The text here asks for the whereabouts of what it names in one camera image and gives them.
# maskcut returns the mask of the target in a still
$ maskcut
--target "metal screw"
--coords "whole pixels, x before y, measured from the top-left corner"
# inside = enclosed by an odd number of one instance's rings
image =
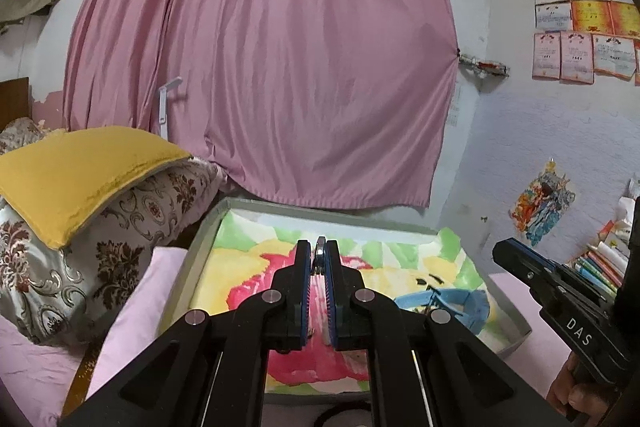
[[[202,324],[206,318],[207,314],[202,310],[189,310],[184,316],[185,322],[191,326]]]
[[[262,300],[268,302],[269,304],[278,302],[280,299],[282,299],[282,293],[280,293],[278,290],[267,290],[262,294]]]
[[[374,298],[376,298],[376,294],[369,288],[356,290],[356,299],[360,302],[371,302]]]
[[[446,324],[451,320],[451,315],[446,310],[437,309],[431,312],[431,320],[436,324]]]

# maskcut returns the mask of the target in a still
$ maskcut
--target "black cable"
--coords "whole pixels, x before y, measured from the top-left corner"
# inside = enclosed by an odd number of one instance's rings
[[[323,427],[327,420],[330,420],[331,418],[338,416],[345,411],[371,412],[371,404],[363,400],[339,403],[338,405],[331,407],[331,409],[327,409],[320,416],[318,416],[318,418],[314,422],[314,427]]]

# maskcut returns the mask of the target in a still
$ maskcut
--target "yellow pillow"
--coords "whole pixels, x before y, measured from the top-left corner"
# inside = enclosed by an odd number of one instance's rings
[[[129,127],[75,131],[0,156],[0,194],[49,248],[61,248],[114,195],[189,153]]]

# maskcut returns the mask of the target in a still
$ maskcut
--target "curtain fold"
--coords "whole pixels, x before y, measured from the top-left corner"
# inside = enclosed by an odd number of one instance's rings
[[[157,130],[271,201],[428,206],[457,71],[449,0],[85,0],[71,128]]]

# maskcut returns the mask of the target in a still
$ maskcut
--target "wooden board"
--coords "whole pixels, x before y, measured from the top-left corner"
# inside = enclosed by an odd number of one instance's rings
[[[0,130],[24,116],[29,116],[29,79],[0,82]]]

